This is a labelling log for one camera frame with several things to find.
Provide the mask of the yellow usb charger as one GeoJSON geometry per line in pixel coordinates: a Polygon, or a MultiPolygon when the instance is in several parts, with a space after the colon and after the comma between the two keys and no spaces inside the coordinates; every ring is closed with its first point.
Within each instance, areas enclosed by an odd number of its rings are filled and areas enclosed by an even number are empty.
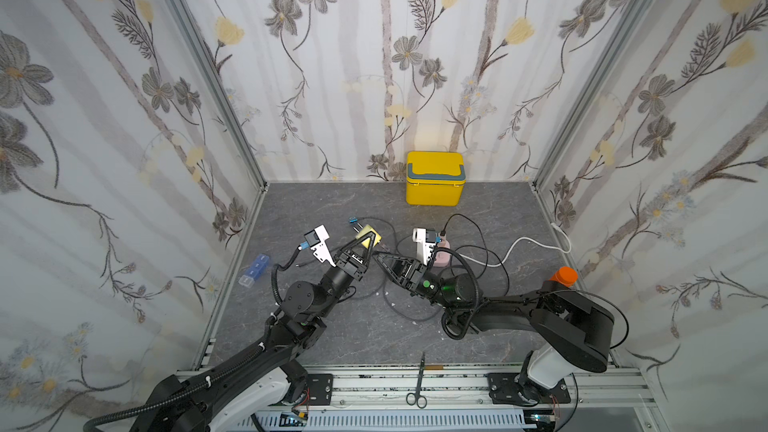
{"type": "Polygon", "coordinates": [[[382,240],[381,235],[371,226],[364,226],[355,236],[366,249],[372,249],[382,240]]]}

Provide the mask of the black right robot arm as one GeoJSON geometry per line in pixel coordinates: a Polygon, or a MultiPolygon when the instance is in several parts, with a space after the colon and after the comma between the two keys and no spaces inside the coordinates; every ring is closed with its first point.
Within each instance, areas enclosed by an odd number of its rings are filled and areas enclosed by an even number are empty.
{"type": "Polygon", "coordinates": [[[521,295],[487,297],[470,271],[443,278],[415,258],[377,252],[374,259],[394,284],[443,309],[441,327],[452,340],[496,330],[530,331],[544,339],[516,375],[491,386],[494,400],[533,407],[571,374],[608,370],[613,314],[557,280],[521,295]]]}

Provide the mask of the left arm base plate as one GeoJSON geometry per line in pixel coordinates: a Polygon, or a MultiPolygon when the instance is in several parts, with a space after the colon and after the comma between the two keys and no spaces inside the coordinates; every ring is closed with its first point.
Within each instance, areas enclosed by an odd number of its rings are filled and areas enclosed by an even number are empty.
{"type": "Polygon", "coordinates": [[[328,406],[332,401],[334,376],[309,374],[291,384],[285,401],[291,406],[328,406]]]}

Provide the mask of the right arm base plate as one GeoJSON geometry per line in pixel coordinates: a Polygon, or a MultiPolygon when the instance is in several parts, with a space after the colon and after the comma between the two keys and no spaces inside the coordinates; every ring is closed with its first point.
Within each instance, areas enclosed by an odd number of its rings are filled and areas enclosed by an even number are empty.
{"type": "Polygon", "coordinates": [[[534,382],[521,384],[518,373],[489,373],[487,375],[489,397],[496,405],[535,407],[539,405],[562,405],[572,402],[564,380],[552,389],[544,389],[534,382]]]}

